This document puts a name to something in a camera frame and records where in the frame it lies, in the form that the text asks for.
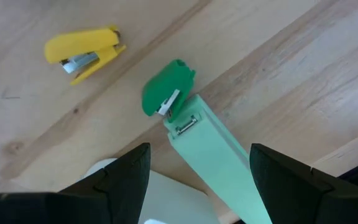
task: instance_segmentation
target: yellow stapler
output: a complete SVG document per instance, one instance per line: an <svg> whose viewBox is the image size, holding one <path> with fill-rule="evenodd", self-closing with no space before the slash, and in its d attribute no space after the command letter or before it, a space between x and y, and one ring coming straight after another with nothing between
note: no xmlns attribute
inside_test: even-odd
<svg viewBox="0 0 358 224"><path fill-rule="evenodd" d="M125 50L120 36L115 26L58 35L45 44L45 57L67 73L78 72L70 83L76 85Z"/></svg>

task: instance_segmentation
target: mint green stapler base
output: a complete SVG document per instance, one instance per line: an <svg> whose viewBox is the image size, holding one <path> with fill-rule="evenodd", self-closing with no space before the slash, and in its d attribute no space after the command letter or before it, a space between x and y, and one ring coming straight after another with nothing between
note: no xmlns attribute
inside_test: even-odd
<svg viewBox="0 0 358 224"><path fill-rule="evenodd" d="M179 155L243 221L272 223L254 184L249 155L199 95L164 125Z"/></svg>

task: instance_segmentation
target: wood grain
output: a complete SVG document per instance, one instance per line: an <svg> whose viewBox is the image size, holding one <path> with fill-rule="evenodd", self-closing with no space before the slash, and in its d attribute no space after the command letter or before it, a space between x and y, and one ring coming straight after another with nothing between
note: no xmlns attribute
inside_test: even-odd
<svg viewBox="0 0 358 224"><path fill-rule="evenodd" d="M10 32L4 30L7 26L24 26L31 18L35 22L20 32L20 38L12 42L9 50L0 50L5 53L0 55L0 169L3 165L7 167L1 171L2 176L17 175L43 148L49 149L69 138L98 95L207 3L208 0L100 1L90 6L88 1L54 1L47 8L26 1L0 1L0 15L16 7L18 10L11 14L28 11L28 16L20 20L15 17L9 20L11 14L0 16L4 22L1 35ZM121 28L123 41L129 46L127 51L84 85L69 87L70 77L62 68L45 61L45 41L60 32L112 22ZM20 147L11 153L11 146L17 142ZM11 161L17 159L18 165L10 169Z"/></svg>
<svg viewBox="0 0 358 224"><path fill-rule="evenodd" d="M68 87L44 42L109 22L128 51ZM193 93L244 149L266 144L332 175L358 165L358 0L0 0L0 191L59 190L150 142L154 171L236 220L172 149L161 117L141 110L143 85L174 58L198 72Z"/></svg>
<svg viewBox="0 0 358 224"><path fill-rule="evenodd" d="M71 184L92 163L119 151L161 120L143 113L140 96L146 82L171 59L183 58L199 72L195 91L199 90L314 6L310 1L288 0L288 4L291 8L276 1L211 2L106 91L91 99L91 106L73 134L63 142L56 139L59 144L50 148L32 147L32 151L42 151L42 155L35 159L33 154L23 153L1 174L8 178L19 174L14 181L30 189L60 189ZM236 13L238 10L244 11L246 16ZM280 19L272 22L265 18L267 14L275 14ZM253 21L269 28L260 29ZM222 47L221 43L230 44ZM23 170L22 161L31 161L31 164ZM38 176L45 178L34 181Z"/></svg>
<svg viewBox="0 0 358 224"><path fill-rule="evenodd" d="M318 4L199 94L245 149L261 142L334 175L357 166L358 1ZM150 142L153 170L207 192L222 222L235 219L166 134L159 123L115 156Z"/></svg>

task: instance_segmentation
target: wood knot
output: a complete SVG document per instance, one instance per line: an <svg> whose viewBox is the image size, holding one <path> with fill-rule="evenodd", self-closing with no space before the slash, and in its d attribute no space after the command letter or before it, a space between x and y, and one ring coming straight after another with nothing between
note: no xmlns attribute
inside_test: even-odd
<svg viewBox="0 0 358 224"><path fill-rule="evenodd" d="M13 141L8 143L2 151L8 155L18 155L24 148L24 143L20 141Z"/></svg>

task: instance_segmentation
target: stapler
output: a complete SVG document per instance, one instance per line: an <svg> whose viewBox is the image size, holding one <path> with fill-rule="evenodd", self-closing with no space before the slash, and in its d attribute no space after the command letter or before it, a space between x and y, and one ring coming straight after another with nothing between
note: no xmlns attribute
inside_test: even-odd
<svg viewBox="0 0 358 224"><path fill-rule="evenodd" d="M45 58L69 74L78 72L70 83L76 85L125 50L120 37L116 26L58 35L45 44Z"/></svg>
<svg viewBox="0 0 358 224"><path fill-rule="evenodd" d="M182 60L169 63L144 87L143 111L167 114L163 125L172 148L242 220L271 224L247 151L202 97L188 98L195 73Z"/></svg>
<svg viewBox="0 0 358 224"><path fill-rule="evenodd" d="M144 86L142 108L145 114L166 115L175 120L194 86L196 72L180 59L173 60Z"/></svg>

